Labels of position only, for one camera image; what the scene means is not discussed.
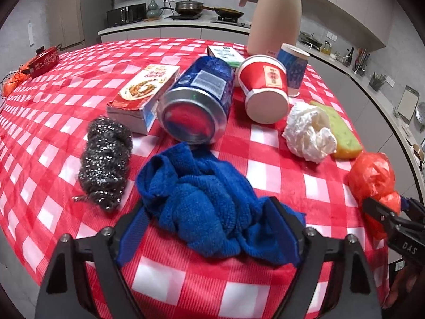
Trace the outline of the right human hand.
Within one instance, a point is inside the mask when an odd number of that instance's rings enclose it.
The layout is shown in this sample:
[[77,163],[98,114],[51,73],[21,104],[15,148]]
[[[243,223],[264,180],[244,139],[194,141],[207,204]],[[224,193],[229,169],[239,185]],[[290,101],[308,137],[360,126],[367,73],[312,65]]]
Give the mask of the right human hand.
[[420,274],[421,271],[414,265],[406,265],[400,270],[390,288],[389,294],[385,298],[382,308],[386,310],[392,307],[402,293],[410,293]]

